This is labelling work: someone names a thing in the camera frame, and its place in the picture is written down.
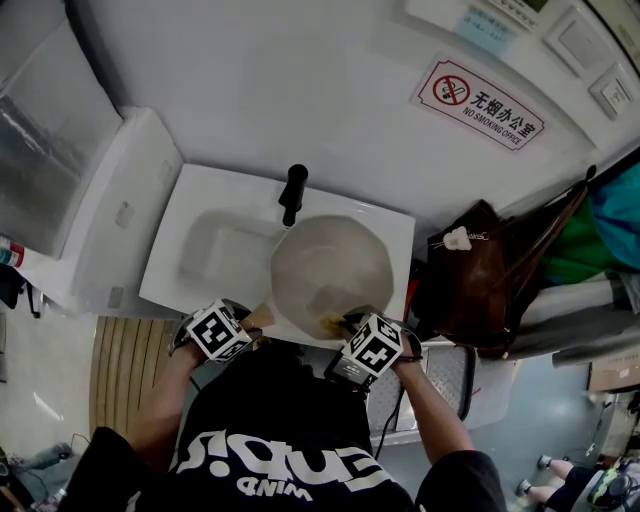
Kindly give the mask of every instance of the shoe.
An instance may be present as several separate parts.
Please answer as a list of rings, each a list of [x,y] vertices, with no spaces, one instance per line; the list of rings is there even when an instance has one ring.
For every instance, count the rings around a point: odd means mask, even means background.
[[[529,489],[531,489],[532,485],[529,482],[529,480],[524,479],[522,482],[520,482],[518,484],[518,487],[516,487],[516,496],[526,496],[527,493],[529,492]]]
[[[553,459],[548,455],[541,455],[538,459],[538,469],[544,471],[545,469],[549,469],[549,465]]]

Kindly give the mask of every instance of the wall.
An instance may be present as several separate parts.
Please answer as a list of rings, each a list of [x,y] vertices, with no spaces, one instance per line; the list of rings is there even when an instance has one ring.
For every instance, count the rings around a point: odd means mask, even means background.
[[[409,212],[427,230],[475,199],[501,208],[607,156],[520,76],[396,0],[78,8],[117,101],[154,108],[186,161],[281,179],[303,163],[310,186]],[[410,105],[437,51],[508,84],[545,133],[513,155]]]

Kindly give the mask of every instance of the wall switch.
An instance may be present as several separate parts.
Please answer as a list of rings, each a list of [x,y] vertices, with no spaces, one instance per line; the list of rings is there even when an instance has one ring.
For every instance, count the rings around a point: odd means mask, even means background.
[[[544,42],[579,77],[607,54],[606,44],[576,7],[571,7],[551,27]]]
[[[589,92],[610,119],[617,119],[632,105],[634,98],[630,92],[631,83],[619,64],[615,64],[602,75]]]

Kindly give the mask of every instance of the faucet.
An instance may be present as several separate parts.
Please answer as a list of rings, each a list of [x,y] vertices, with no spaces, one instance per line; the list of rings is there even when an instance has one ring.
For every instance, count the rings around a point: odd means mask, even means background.
[[[282,223],[288,228],[296,223],[296,213],[302,208],[302,194],[308,176],[309,171],[304,165],[296,164],[289,169],[287,185],[278,199],[278,203],[284,206]]]

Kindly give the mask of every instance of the cardboard box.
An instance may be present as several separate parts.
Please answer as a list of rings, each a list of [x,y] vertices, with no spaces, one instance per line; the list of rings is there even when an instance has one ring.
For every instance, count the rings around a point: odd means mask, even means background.
[[[620,352],[591,363],[589,391],[640,387],[640,348]]]

